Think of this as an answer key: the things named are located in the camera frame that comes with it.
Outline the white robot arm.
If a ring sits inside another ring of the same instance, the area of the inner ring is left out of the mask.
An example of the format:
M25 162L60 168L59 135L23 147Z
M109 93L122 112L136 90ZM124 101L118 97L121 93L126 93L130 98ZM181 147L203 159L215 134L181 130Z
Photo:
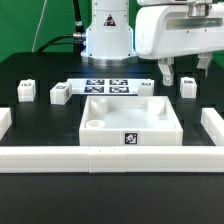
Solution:
M196 73L207 75L212 54L224 50L224 2L213 0L137 0L140 10L129 26L129 0L92 0L86 30L87 63L119 65L134 57L156 60L163 84L173 84L179 56L199 58Z

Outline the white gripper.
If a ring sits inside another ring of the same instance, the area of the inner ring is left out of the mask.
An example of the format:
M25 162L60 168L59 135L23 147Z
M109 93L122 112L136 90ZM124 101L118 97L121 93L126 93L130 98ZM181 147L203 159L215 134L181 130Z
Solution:
M144 59L159 59L165 86L173 85L173 57L199 53L196 74L205 79L211 52L224 50L224 3L213 4L205 17L188 12L188 5L155 5L142 7L136 16L136 52Z

